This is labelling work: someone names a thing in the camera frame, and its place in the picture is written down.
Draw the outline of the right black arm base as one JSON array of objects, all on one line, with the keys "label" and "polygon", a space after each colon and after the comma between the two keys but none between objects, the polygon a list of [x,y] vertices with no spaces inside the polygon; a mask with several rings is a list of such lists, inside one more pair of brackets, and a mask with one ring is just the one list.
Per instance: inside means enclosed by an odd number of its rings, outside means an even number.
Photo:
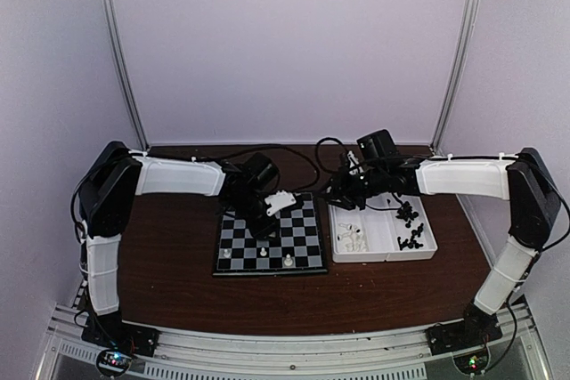
[{"label": "right black arm base", "polygon": [[488,314],[470,303],[462,319],[437,323],[426,330],[426,336],[431,354],[439,355],[488,344],[502,338],[502,332],[495,313]]}]

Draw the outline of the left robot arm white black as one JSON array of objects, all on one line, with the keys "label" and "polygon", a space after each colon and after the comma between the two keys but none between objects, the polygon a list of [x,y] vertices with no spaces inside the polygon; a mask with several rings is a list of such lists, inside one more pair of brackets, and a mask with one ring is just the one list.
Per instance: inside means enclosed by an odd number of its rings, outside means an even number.
[{"label": "left robot arm white black", "polygon": [[154,158],[109,143],[77,190],[79,240],[85,248],[82,261],[90,303],[99,315],[94,334],[108,347],[118,348],[128,330],[111,314],[119,311],[118,252],[136,197],[145,194],[194,194],[217,197],[230,207],[255,239],[273,237],[278,229],[278,207],[264,194],[278,168],[256,153],[244,163],[214,160]]}]

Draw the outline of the black grey chess board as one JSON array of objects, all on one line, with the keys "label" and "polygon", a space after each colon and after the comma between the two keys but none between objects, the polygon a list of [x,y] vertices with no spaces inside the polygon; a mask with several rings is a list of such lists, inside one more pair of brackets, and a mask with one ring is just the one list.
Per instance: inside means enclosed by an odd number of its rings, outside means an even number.
[{"label": "black grey chess board", "polygon": [[[213,263],[215,277],[278,276],[325,274],[327,257],[320,225],[320,214],[314,196],[309,192],[296,195],[297,204],[276,214],[280,222],[275,239],[253,239],[246,223],[231,209],[218,223],[218,236]],[[260,249],[267,256],[260,256]],[[225,248],[232,250],[230,258],[223,257]],[[287,254],[294,259],[285,267]]]}]

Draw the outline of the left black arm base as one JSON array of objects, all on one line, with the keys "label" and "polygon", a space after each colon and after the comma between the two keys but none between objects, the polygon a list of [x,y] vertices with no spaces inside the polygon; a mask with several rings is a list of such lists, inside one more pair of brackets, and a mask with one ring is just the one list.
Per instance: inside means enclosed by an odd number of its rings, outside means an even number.
[{"label": "left black arm base", "polygon": [[91,311],[81,338],[129,356],[152,357],[159,341],[159,331],[153,327],[125,323],[120,311],[102,316]]}]

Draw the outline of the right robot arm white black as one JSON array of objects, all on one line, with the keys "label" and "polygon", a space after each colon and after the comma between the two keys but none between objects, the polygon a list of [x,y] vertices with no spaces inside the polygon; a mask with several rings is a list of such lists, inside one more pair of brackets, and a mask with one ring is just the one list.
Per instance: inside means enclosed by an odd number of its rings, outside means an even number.
[{"label": "right robot arm white black", "polygon": [[496,198],[509,205],[509,230],[503,249],[467,306],[456,336],[477,344],[491,330],[490,318],[525,280],[549,242],[561,210],[568,204],[534,148],[495,156],[404,155],[388,130],[363,136],[360,157],[345,156],[321,187],[330,205],[363,210],[369,198],[461,195]]}]

